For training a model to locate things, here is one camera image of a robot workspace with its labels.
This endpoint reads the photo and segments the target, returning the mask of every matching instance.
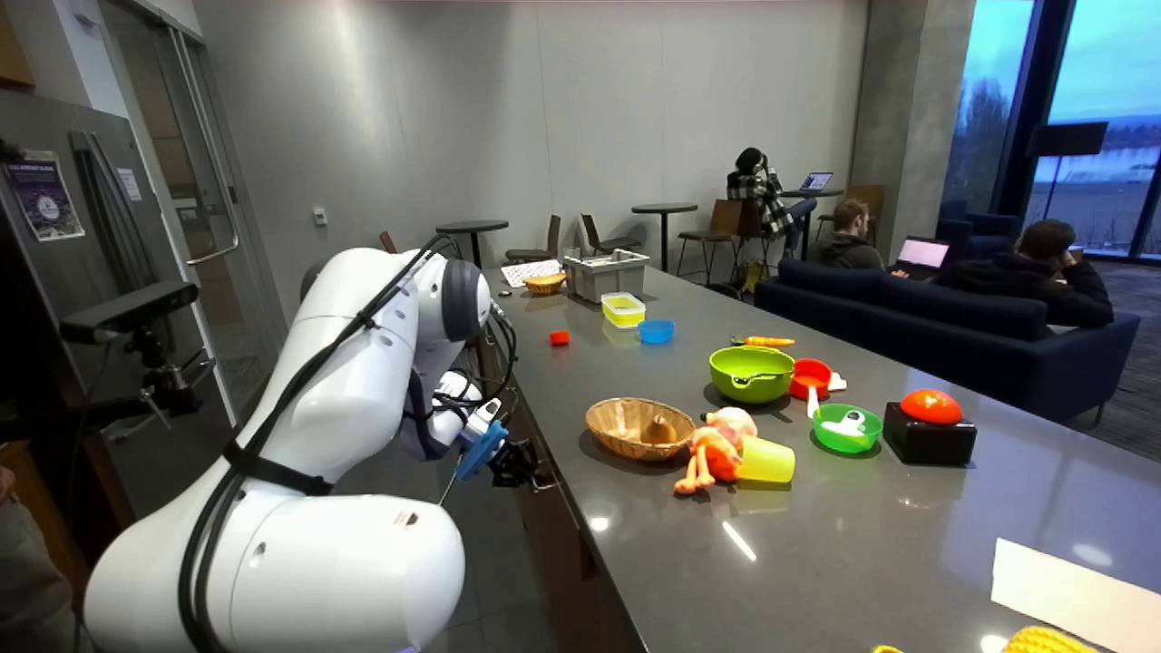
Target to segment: person sitting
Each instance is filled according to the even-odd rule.
[[[827,248],[822,248],[822,263],[886,273],[886,261],[871,244],[871,208],[868,204],[841,201],[836,208],[830,220],[836,220],[836,240]]]
[[[14,496],[14,471],[0,463],[0,649],[95,653],[72,586],[48,554],[32,511]]]
[[[935,282],[974,292],[1043,296],[1048,322],[1103,328],[1113,319],[1111,292],[1089,256],[1070,248],[1074,228],[1066,220],[1033,220],[1016,249],[991,261],[949,263]]]

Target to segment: floor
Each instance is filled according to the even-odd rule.
[[[1099,263],[1099,276],[1113,296],[1119,312],[1142,315],[1130,367],[1120,374],[1119,395],[1094,415],[1070,419],[1070,429],[1089,432],[1111,447],[1132,448],[1141,456],[1161,461],[1161,263]]]

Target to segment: table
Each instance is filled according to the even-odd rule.
[[[478,233],[501,233],[501,228],[507,228],[507,220],[447,220],[447,226],[435,226],[440,234],[469,234],[473,240],[477,270],[482,270]]]
[[[513,432],[533,432],[560,479],[519,494],[539,516],[560,516],[552,532],[525,516],[525,532],[550,536],[552,554],[576,554],[541,563],[571,620],[605,625],[617,617],[593,613],[617,607],[629,649],[979,649],[985,633],[1030,625],[991,603],[998,536],[1082,567],[1111,563],[1113,577],[1161,592],[1161,463],[656,270],[644,296],[651,315],[674,319],[670,349],[644,349],[563,292],[501,296],[524,346],[525,417]],[[550,349],[563,328],[571,349]],[[979,429],[974,463],[910,468],[888,447],[836,456],[811,442],[801,401],[783,401],[754,417],[797,453],[795,485],[679,502],[684,468],[629,463],[585,435],[585,407],[605,395],[715,410],[704,359],[736,332],[789,332],[795,357],[827,359],[849,382],[836,401],[883,410],[910,389],[949,389]],[[571,633],[617,649],[600,632]]]
[[[693,213],[697,204],[640,204],[633,213],[656,213],[661,218],[661,270],[668,273],[668,213]]]

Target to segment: green plastic bowl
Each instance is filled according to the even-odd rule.
[[[824,401],[811,417],[811,435],[830,453],[868,456],[877,448],[883,417],[849,401]]]
[[[782,349],[715,349],[715,392],[732,401],[777,401],[793,392],[795,359]]]

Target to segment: laptop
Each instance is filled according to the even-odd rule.
[[[935,279],[949,261],[952,244],[909,234],[892,270],[905,270],[910,279]]]
[[[836,169],[813,169],[801,179],[797,193],[824,193],[824,187],[830,187],[830,182],[836,182]]]

